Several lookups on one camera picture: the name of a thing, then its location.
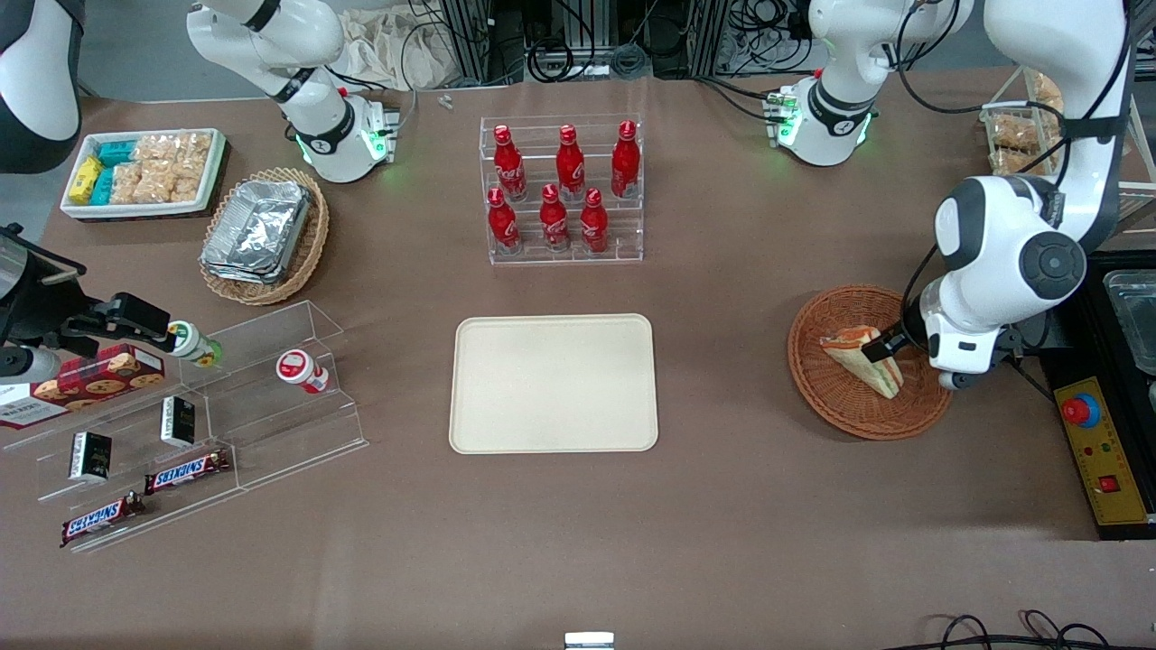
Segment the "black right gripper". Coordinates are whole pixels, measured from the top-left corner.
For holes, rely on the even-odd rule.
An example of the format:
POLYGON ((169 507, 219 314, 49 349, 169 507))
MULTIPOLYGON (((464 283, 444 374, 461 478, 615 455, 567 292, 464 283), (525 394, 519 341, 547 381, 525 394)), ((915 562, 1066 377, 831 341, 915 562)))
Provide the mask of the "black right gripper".
POLYGON ((129 291, 91 305, 79 285, 87 267, 21 238, 22 231, 21 226, 3 227, 3 344, 71 350, 76 357, 97 357, 109 341, 175 350, 170 313, 129 291), (89 308, 101 328, 91 322, 71 322, 89 308))

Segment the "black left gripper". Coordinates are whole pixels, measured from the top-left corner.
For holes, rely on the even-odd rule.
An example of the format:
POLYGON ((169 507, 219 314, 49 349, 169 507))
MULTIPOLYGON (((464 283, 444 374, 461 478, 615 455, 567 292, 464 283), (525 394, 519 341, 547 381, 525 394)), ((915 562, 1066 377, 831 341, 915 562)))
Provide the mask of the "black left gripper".
POLYGON ((922 350, 929 359, 936 350, 936 346, 928 344, 928 330, 926 330, 922 312, 917 302, 909 302, 903 308, 901 328, 883 330, 880 337, 864 344, 862 353, 872 363, 879 363, 884 359, 894 359, 897 350, 904 349, 909 344, 922 350))

